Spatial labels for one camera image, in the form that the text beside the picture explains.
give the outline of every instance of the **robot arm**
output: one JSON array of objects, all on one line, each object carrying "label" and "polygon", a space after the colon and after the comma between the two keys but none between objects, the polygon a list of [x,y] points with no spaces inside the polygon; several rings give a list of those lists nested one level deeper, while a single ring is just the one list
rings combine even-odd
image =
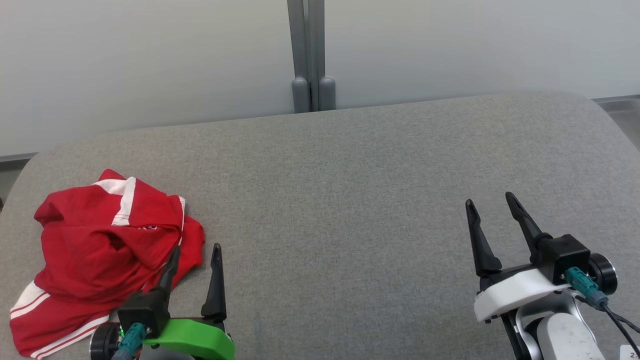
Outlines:
[{"label": "robot arm", "polygon": [[[499,317],[517,360],[604,359],[580,314],[576,294],[583,291],[590,305],[604,310],[606,295],[618,287],[615,269],[607,258],[592,253],[573,236],[554,238],[540,231],[512,193],[506,193],[506,200],[531,253],[528,264],[507,269],[493,255],[474,203],[466,203],[480,277],[474,303],[477,320],[490,323]],[[552,315],[523,322],[526,316],[548,312]]]}]

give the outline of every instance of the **gray table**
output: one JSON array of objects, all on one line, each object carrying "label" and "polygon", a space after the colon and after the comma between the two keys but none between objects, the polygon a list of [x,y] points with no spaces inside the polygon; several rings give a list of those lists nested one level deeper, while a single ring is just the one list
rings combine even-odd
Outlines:
[{"label": "gray table", "polygon": [[[111,133],[39,154],[0,216],[8,309],[43,267],[33,218],[48,193],[105,168],[187,199],[207,262],[223,245],[238,359],[511,359],[501,323],[476,323],[464,201],[505,266],[528,250],[504,192],[540,227],[609,257],[611,308],[640,322],[640,153],[593,102],[529,92]],[[196,316],[208,269],[174,291]],[[624,338],[583,311],[605,356]],[[88,340],[50,359],[87,358]]]}]

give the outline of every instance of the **cable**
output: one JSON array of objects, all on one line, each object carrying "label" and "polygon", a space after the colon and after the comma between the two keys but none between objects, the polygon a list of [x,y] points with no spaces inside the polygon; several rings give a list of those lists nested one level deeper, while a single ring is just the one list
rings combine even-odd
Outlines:
[{"label": "cable", "polygon": [[638,346],[636,345],[636,343],[634,343],[634,340],[631,338],[631,335],[629,335],[625,327],[622,326],[622,324],[618,321],[618,319],[616,319],[616,317],[613,315],[613,312],[609,309],[609,306],[603,305],[602,309],[607,313],[607,315],[609,315],[611,320],[613,320],[613,323],[615,323],[618,329],[620,330],[620,332],[622,332],[622,335],[624,335],[625,339],[627,339],[627,341],[629,342],[629,345],[631,345],[631,347],[634,349],[636,354],[640,355],[640,350],[638,350]]},{"label": "cable", "polygon": [[[576,300],[579,300],[579,301],[581,301],[581,302],[583,302],[583,303],[585,303],[585,304],[587,304],[587,305],[589,304],[589,303],[587,302],[587,300],[586,300],[584,297],[581,297],[580,295],[576,295],[576,296],[575,296],[575,299],[576,299]],[[634,323],[632,323],[630,320],[627,320],[626,318],[624,318],[624,317],[622,317],[622,316],[620,316],[620,315],[618,315],[618,314],[614,313],[613,311],[611,311],[611,313],[613,314],[613,316],[614,316],[616,319],[618,319],[618,321],[621,321],[621,322],[623,322],[623,323],[627,324],[627,325],[628,325],[628,326],[629,326],[633,331],[635,331],[635,332],[637,332],[638,334],[640,334],[640,327],[638,327],[636,324],[634,324]]]}]

